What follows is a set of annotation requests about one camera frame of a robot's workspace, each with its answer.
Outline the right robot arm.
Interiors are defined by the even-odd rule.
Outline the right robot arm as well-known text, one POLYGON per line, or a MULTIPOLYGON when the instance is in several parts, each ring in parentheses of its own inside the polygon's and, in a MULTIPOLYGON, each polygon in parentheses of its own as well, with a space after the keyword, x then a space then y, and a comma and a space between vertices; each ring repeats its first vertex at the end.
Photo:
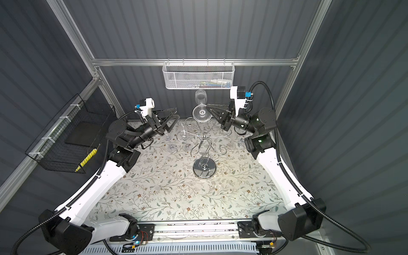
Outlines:
POLYGON ((265 169, 282 196, 286 212, 279 214, 268 210, 256 214, 253 219, 255 231, 281 232, 293 241, 320 229, 323 217, 313 207, 325 211, 325 203, 322 199, 313 198, 291 171, 282 171, 285 163, 278 159, 276 141, 271 135, 277 129, 275 111, 264 107, 255 115, 248 116, 236 113, 234 102, 228 106, 211 104, 206 108, 223 130, 233 126, 251 134, 245 139, 246 149, 265 169))

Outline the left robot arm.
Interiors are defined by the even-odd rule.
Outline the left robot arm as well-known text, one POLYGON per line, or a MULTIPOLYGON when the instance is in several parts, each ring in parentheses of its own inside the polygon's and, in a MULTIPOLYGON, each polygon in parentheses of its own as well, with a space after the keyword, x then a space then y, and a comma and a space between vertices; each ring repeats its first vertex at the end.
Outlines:
POLYGON ((106 148, 101 167, 70 199, 39 217, 45 240, 58 249, 58 254, 78 255, 88 245, 111 237, 142 240, 138 221, 129 214, 99 222, 87 218, 106 192, 134 167, 140 156, 137 148, 149 147, 154 136, 170 132, 179 118, 176 108, 170 108, 152 111, 137 128, 125 118, 109 126, 106 139, 113 148, 106 148))

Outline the clear wine glass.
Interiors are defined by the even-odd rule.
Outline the clear wine glass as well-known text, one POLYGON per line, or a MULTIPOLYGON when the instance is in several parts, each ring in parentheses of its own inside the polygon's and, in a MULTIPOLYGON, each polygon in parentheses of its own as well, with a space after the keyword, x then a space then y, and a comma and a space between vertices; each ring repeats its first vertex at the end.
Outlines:
POLYGON ((170 153, 176 152, 177 151, 177 145, 175 143, 175 139, 172 137, 171 134, 166 133, 164 136, 165 139, 165 147, 166 150, 170 153))
POLYGON ((208 122, 212 115, 207 109, 207 93, 202 89, 197 90, 195 93, 195 102, 197 106, 193 109, 193 118, 200 123, 208 122))
POLYGON ((226 147, 228 151, 234 151, 237 149, 237 141, 238 138, 236 136, 236 133, 234 131, 231 131, 226 137, 226 147))
POLYGON ((191 149, 190 135, 186 130, 187 125, 184 122, 182 122, 180 126, 182 127, 182 131, 178 133, 177 139, 182 142, 182 149, 187 152, 191 149))

